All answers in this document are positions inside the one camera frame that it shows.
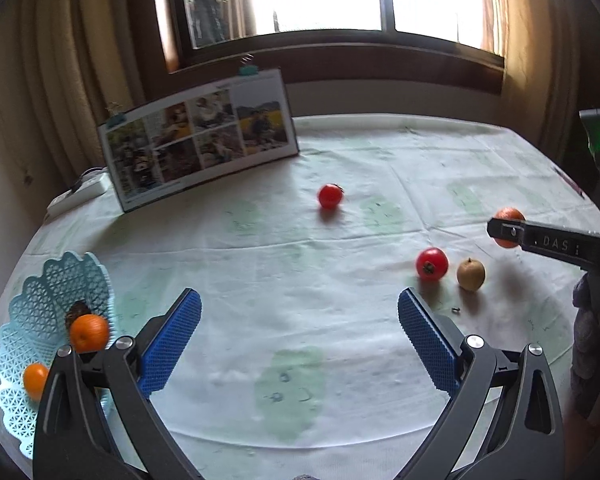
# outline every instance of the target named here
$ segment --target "blue textured pad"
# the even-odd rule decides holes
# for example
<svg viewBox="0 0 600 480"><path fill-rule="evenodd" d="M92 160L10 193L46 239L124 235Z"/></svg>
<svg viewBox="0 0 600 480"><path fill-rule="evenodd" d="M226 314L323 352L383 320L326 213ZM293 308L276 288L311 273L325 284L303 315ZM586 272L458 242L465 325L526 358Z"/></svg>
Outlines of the blue textured pad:
<svg viewBox="0 0 600 480"><path fill-rule="evenodd" d="M460 387L456 353L408 290L398 298L398 319L435 387L453 397Z"/></svg>
<svg viewBox="0 0 600 480"><path fill-rule="evenodd" d="M180 302L142 356L138 387L146 399L164 388L184 347L200 322L202 301L192 290Z"/></svg>

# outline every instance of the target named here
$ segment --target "power strip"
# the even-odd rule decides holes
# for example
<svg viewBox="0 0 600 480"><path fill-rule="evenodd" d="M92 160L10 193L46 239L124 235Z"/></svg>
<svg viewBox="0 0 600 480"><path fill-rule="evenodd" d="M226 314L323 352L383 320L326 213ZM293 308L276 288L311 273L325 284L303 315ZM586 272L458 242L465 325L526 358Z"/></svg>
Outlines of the power strip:
<svg viewBox="0 0 600 480"><path fill-rule="evenodd" d="M80 204L84 204L87 200L104 194L110 186L111 179L107 171L84 181L75 193L67 191L60 196L56 196L46 208L46 219L51 220Z"/></svg>

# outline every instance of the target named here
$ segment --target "basket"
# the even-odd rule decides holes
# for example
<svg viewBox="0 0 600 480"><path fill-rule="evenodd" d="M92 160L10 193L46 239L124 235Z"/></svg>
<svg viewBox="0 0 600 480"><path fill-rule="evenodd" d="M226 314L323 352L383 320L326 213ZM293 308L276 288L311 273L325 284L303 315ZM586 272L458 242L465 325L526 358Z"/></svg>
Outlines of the basket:
<svg viewBox="0 0 600 480"><path fill-rule="evenodd" d="M83 258L68 251L59 260L44 263L41 276L29 276L22 293L9 304L10 322L0 327L0 407L4 427L20 441L20 451L33 457L38 404L29 399L22 373L32 363L51 366L56 351L69 342L64 316L78 300L109 321L107 347L119 336L113 289L107 270L96 257ZM111 406L108 390L102 396L106 413Z"/></svg>

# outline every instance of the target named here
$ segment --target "dark brown object in basket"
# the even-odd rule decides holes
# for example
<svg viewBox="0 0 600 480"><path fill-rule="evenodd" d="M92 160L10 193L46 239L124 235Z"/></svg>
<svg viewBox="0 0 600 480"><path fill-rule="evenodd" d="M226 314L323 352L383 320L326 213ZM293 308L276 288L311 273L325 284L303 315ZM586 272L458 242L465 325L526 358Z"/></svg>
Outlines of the dark brown object in basket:
<svg viewBox="0 0 600 480"><path fill-rule="evenodd" d="M78 319L80 316L90 313L91 309L83 300L76 301L64 316L64 326L66 327L67 331L69 331L71 325L76 319Z"/></svg>

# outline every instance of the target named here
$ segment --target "tablecloth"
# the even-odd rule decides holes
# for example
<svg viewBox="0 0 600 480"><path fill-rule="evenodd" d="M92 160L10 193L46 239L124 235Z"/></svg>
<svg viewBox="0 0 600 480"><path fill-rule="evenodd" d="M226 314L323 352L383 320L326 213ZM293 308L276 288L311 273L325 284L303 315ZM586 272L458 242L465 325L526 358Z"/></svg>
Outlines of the tablecloth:
<svg viewBox="0 0 600 480"><path fill-rule="evenodd" d="M65 250L91 251L107 267L131 335L195 288L202 321L152 403L207 480L393 478L448 401L398 323L407 286L492 346L539 342L564 397L582 272L504 250L485 225L515 206L527 219L600 232L595 205L510 130L393 115L294 122L298 157L129 214L110 190L43 225L0 300L0 325L23 280ZM334 216L316 200L328 182L345 191ZM451 263L437 287L414 270L429 246ZM468 256L486 266L477 294L456 283ZM496 394L459 463L475 456ZM109 420L139 466L115 412Z"/></svg>

